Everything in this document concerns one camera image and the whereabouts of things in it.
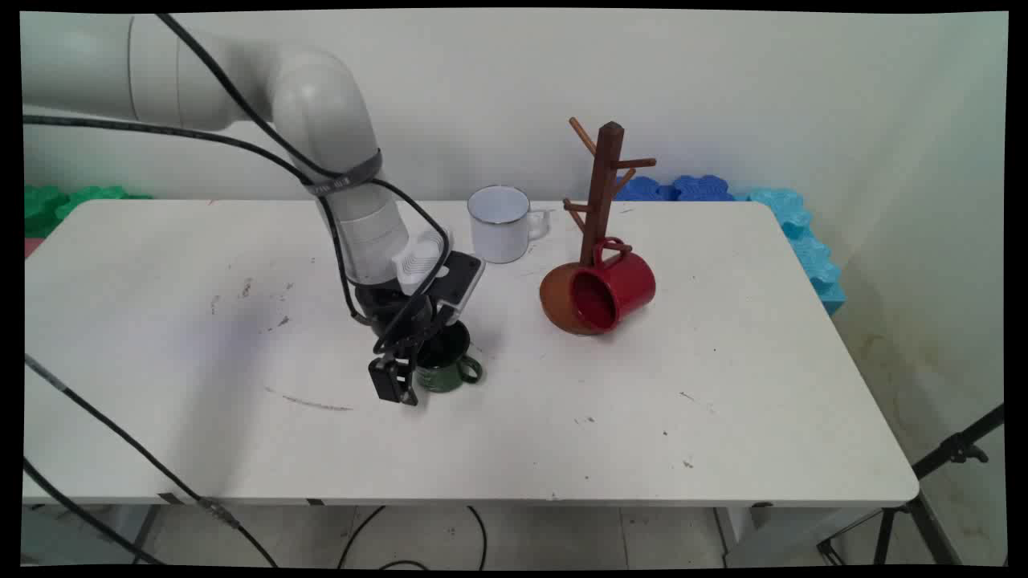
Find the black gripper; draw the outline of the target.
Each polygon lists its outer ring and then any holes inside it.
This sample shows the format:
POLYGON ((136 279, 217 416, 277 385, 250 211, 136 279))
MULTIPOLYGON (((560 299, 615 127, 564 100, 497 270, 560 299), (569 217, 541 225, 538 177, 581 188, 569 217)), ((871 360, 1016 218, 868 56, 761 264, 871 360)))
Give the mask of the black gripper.
POLYGON ((356 285, 355 296, 376 336, 372 351, 383 355, 368 365, 378 398, 418 406, 416 365, 411 359, 418 363, 452 362, 455 340, 452 326, 448 326, 453 321, 452 308, 430 295, 408 296, 396 281, 356 285))

